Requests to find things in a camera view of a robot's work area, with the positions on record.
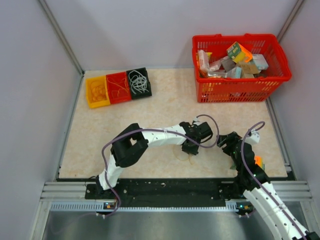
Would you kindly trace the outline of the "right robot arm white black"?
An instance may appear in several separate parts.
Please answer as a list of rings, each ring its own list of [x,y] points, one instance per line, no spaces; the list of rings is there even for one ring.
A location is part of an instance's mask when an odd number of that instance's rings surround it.
[[[252,145],[259,141],[260,135],[256,130],[252,130],[246,137],[233,131],[220,135],[217,139],[217,146],[231,157],[237,171],[234,194],[249,200],[275,240],[318,240],[319,235],[314,231],[310,232],[291,213],[268,175],[256,163]]]

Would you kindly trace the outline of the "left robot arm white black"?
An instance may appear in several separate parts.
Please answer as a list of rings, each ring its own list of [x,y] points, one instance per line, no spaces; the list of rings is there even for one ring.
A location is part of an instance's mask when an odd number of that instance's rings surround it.
[[[136,164],[148,148],[167,145],[181,146],[189,155],[197,155],[199,148],[214,136],[207,122],[180,122],[164,128],[142,128],[132,123],[101,150],[104,170],[97,176],[96,192],[109,198],[125,168]]]

